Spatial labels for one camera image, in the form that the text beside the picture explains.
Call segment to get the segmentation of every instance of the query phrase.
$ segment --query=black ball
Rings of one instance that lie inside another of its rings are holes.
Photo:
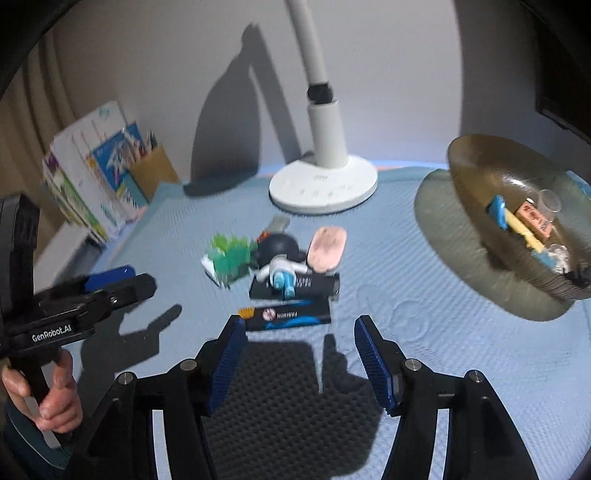
[[[286,233],[273,233],[258,245],[254,257],[259,268],[268,265],[277,255],[286,255],[292,262],[303,262],[306,252],[300,250],[297,240]]]

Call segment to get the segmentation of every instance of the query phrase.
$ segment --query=curtain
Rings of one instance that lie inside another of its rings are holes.
[[[36,255],[64,221],[41,185],[41,160],[54,135],[74,120],[50,31],[31,51],[0,99],[0,197],[24,192],[40,207]]]

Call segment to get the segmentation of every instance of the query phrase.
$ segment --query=blue handle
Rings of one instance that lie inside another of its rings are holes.
[[[100,290],[110,283],[126,280],[127,278],[132,277],[135,277],[135,270],[132,266],[126,265],[124,267],[113,268],[111,270],[90,275],[84,287],[86,292],[89,293],[91,291]]]

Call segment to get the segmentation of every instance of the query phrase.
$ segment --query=book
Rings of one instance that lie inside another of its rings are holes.
[[[116,102],[109,102],[56,135],[51,152],[87,210],[106,232],[116,237],[130,217],[114,192],[92,170],[92,150],[121,128],[125,120]]]
[[[95,148],[88,159],[96,164],[93,171],[107,182],[126,214],[132,218],[148,204],[129,171],[145,153],[138,126],[133,123]]]
[[[80,198],[74,185],[63,173],[52,153],[43,158],[44,178],[47,187],[50,189],[60,210],[64,212],[66,219],[78,225],[85,226],[90,236],[100,244],[108,240],[108,235],[96,217],[88,209],[84,200]]]

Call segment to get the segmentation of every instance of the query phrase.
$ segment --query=desk lamp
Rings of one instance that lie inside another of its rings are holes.
[[[271,180],[269,195],[281,209],[305,215],[341,212],[375,192],[378,172],[349,155],[338,100],[334,99],[318,32],[306,0],[286,0],[308,79],[308,115],[314,155],[295,160]]]

